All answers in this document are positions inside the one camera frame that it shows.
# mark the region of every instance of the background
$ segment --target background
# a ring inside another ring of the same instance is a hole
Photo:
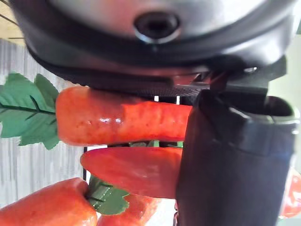
[[[294,38],[287,58],[288,74],[270,83],[269,94],[284,98],[301,109],[301,35]],[[4,84],[11,71],[24,74],[30,80],[41,73],[59,91],[70,86],[32,59],[7,1],[0,0],[0,84]],[[83,177],[83,168],[79,164],[83,148],[60,143],[47,151],[41,144],[19,147],[18,142],[18,138],[0,139],[0,208],[58,181]],[[296,142],[296,152],[295,168],[301,172],[301,134]],[[165,200],[148,226],[172,226],[173,214],[174,201]],[[301,215],[283,220],[279,225],[300,226]]]

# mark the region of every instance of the toy carrot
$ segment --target toy carrot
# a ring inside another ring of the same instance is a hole
[[[81,164],[94,176],[130,194],[175,198],[182,149],[112,147],[86,152]]]
[[[80,178],[43,188],[0,209],[0,225],[95,226],[96,211],[84,197],[87,189]]]
[[[64,90],[56,100],[59,138],[78,146],[183,141],[190,110],[80,86]]]

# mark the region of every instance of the red object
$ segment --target red object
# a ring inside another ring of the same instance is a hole
[[[292,218],[301,213],[301,175],[293,170],[293,178],[288,195],[284,199],[281,218]]]
[[[175,198],[181,148],[112,147],[82,155],[82,166],[97,178],[131,194]]]
[[[0,209],[1,226],[96,226],[97,215],[80,178],[43,188]]]
[[[183,141],[191,106],[72,87],[56,100],[59,138],[77,146]]]
[[[97,226],[144,226],[156,212],[160,199],[130,194],[129,208],[119,215],[102,215]]]

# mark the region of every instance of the shiny carrot surface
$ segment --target shiny carrot surface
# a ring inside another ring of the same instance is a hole
[[[97,178],[131,194],[175,198],[182,149],[112,147],[86,152],[82,166]]]
[[[80,178],[43,188],[0,209],[1,226],[96,226],[96,211],[85,199]]]
[[[56,100],[59,138],[78,146],[182,141],[191,106],[72,87]]]

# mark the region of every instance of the carrot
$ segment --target carrot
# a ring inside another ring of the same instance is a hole
[[[77,146],[183,141],[190,110],[80,86],[64,90],[56,100],[59,138]]]
[[[288,195],[284,199],[281,218],[292,218],[301,213],[301,175],[293,170],[293,178]]]
[[[144,226],[156,212],[160,199],[130,194],[129,208],[119,215],[102,215],[97,226]]]
[[[1,226],[95,226],[96,211],[86,201],[87,183],[69,179],[0,209]]]
[[[175,198],[182,149],[112,147],[82,155],[82,166],[97,178],[131,194]]]

